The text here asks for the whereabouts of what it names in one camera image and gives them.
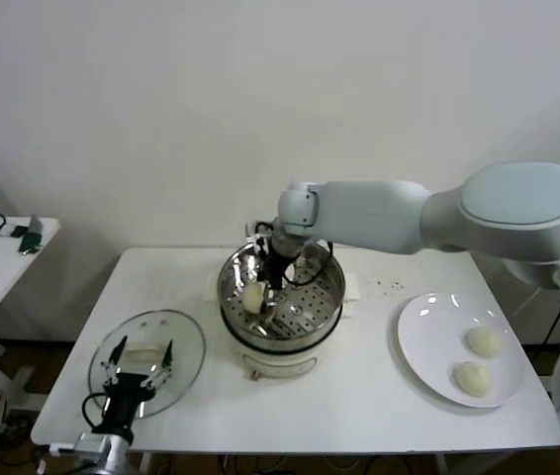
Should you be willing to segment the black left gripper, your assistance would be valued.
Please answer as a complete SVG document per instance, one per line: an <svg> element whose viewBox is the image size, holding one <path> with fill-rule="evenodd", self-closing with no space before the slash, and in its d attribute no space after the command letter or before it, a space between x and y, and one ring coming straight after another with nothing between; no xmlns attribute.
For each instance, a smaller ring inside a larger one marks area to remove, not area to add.
<svg viewBox="0 0 560 475"><path fill-rule="evenodd" d="M101 362L105 373L103 386L108 400L107 409L101 422L103 431L128 431L131 429L141 403L155 397L172 377L172 343L166 346L158 364L152 365L148 375L119 374L119 362L128 341L125 335L113 348L109 358Z"/></svg>

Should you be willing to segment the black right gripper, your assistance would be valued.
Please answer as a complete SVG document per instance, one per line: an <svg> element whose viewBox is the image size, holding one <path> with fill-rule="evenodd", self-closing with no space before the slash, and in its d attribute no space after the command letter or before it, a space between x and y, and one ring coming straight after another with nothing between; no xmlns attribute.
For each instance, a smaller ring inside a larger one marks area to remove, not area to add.
<svg viewBox="0 0 560 475"><path fill-rule="evenodd" d="M268 285L264 286L260 306L261 322L269 325L275 318L280 303L280 293L287 268L294 262L293 256L279 253L272 245L265 258L265 278Z"/></svg>

